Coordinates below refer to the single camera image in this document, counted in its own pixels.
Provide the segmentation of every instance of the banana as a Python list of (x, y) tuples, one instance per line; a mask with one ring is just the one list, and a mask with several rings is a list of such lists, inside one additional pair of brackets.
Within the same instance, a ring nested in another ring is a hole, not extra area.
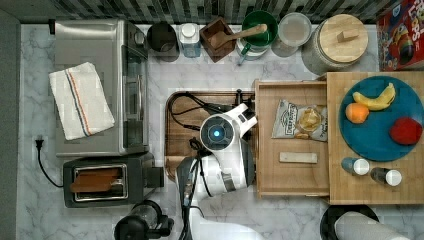
[(354, 92), (353, 99), (357, 103), (364, 104), (371, 111), (380, 111), (390, 106), (393, 100), (395, 100), (395, 95), (395, 87), (393, 86), (393, 83), (389, 83), (389, 85), (384, 89), (383, 92), (380, 93), (380, 96), (377, 98), (368, 98), (362, 95), (360, 92)]

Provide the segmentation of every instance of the dish towel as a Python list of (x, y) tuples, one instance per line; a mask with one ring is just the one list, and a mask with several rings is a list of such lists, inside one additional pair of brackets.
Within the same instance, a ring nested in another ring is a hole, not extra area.
[(91, 63), (49, 74), (66, 140), (88, 137), (113, 127), (99, 75)]

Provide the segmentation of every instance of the blue plate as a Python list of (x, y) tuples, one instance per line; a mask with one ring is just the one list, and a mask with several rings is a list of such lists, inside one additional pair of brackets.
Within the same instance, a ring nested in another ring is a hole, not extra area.
[[(382, 111), (370, 111), (367, 120), (362, 124), (354, 124), (346, 118), (347, 105), (355, 102), (352, 96), (354, 92), (375, 98), (389, 83), (393, 83), (396, 89), (396, 97), (390, 107)], [(390, 128), (400, 117), (410, 117), (423, 124), (423, 105), (415, 91), (397, 78), (370, 77), (355, 84), (343, 98), (339, 112), (340, 132), (347, 145), (363, 158), (389, 162), (405, 156), (415, 147), (400, 145), (391, 139)]]

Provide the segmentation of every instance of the tile backsplash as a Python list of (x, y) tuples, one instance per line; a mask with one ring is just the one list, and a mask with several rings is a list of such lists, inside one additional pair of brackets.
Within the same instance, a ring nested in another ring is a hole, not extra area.
[(241, 24), (254, 10), (271, 13), (278, 21), (287, 13), (300, 12), (313, 23), (346, 13), (364, 23), (375, 20), (400, 0), (51, 0), (70, 19), (121, 18), (134, 23), (194, 22), (206, 24), (222, 16), (229, 24)]

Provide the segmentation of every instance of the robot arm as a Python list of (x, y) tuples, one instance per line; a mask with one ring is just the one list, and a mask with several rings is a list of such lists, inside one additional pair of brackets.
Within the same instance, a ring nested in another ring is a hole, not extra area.
[(200, 140), (218, 160), (227, 191), (247, 187), (247, 159), (243, 157), (241, 138), (257, 123), (245, 104), (207, 118), (200, 128)]
[[(200, 159), (200, 171), (193, 171), (199, 166), (196, 159), (186, 158), (176, 173), (182, 207), (188, 208), (189, 234), (184, 240), (263, 239), (259, 233), (246, 226), (206, 220), (196, 208), (208, 196), (205, 184), (212, 196), (250, 185), (254, 178), (253, 158), (249, 145), (241, 137), (256, 123), (256, 118), (248, 112), (245, 104), (229, 112), (212, 115), (203, 122), (200, 129), (201, 142), (213, 155)], [(187, 192), (187, 189), (193, 189), (192, 184), (194, 191)]]

